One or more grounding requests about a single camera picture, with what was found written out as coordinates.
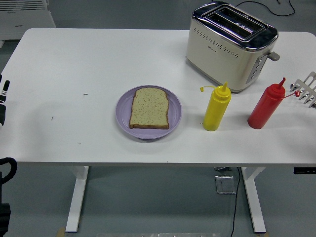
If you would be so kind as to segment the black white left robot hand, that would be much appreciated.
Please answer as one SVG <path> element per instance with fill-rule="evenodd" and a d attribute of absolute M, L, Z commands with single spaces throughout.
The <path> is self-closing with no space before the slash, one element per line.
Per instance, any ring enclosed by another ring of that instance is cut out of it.
<path fill-rule="evenodd" d="M 7 97 L 7 92 L 9 89 L 10 81 L 6 80 L 3 86 L 3 89 L 0 93 L 0 124 L 4 126 L 5 123 L 5 117 L 6 117 L 6 106 L 5 101 Z"/>

